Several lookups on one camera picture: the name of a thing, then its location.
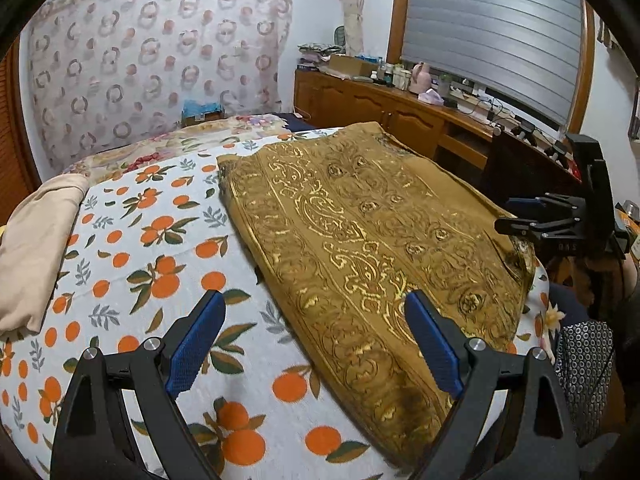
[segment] gold patterned cloth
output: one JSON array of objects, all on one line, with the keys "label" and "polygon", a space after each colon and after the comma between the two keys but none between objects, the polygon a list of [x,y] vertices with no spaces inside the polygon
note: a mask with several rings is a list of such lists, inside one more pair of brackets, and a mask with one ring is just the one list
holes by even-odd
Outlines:
[{"label": "gold patterned cloth", "polygon": [[364,123],[218,164],[229,215],[305,351],[372,441],[412,465],[450,400],[405,295],[421,288],[468,336],[505,350],[535,260],[494,231],[503,210],[401,146]]}]

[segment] beige folded cloth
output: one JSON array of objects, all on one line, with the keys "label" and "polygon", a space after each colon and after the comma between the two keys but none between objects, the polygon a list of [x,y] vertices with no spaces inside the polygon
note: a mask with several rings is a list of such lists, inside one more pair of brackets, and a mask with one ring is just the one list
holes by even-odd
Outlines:
[{"label": "beige folded cloth", "polygon": [[40,331],[88,189],[80,174],[55,176],[15,208],[0,242],[0,334],[21,326]]}]

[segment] floral blanket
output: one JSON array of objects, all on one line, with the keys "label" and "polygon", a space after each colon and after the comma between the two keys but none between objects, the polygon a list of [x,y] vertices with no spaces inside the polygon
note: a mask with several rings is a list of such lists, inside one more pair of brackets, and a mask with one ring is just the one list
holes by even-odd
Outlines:
[{"label": "floral blanket", "polygon": [[[335,130],[227,141],[90,188],[41,332],[18,330],[0,340],[0,418],[40,476],[49,476],[58,417],[82,351],[124,352],[162,337],[208,289],[222,291],[225,323],[177,405],[222,480],[409,475],[385,460],[327,389],[220,200],[217,156]],[[540,344],[547,291],[538,267],[510,351]],[[135,394],[124,394],[142,457],[163,476]],[[503,403],[496,394],[489,423]]]},{"label": "floral blanket", "polygon": [[188,126],[128,146],[90,155],[63,173],[81,173],[91,186],[186,153],[204,148],[287,135],[287,121],[272,114],[236,116]]}]

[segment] pink thermos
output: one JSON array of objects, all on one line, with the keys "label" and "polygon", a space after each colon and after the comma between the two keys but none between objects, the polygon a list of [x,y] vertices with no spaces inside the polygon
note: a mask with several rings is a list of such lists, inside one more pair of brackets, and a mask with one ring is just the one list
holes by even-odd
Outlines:
[{"label": "pink thermos", "polygon": [[429,73],[429,65],[426,63],[418,63],[414,66],[411,73],[411,84],[409,92],[421,94],[431,88],[431,74]]}]

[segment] window blind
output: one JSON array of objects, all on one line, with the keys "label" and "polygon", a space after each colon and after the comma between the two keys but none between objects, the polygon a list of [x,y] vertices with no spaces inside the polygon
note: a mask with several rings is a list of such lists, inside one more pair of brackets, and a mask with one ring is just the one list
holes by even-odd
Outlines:
[{"label": "window blind", "polygon": [[409,0],[402,59],[493,88],[565,124],[580,0]]}]

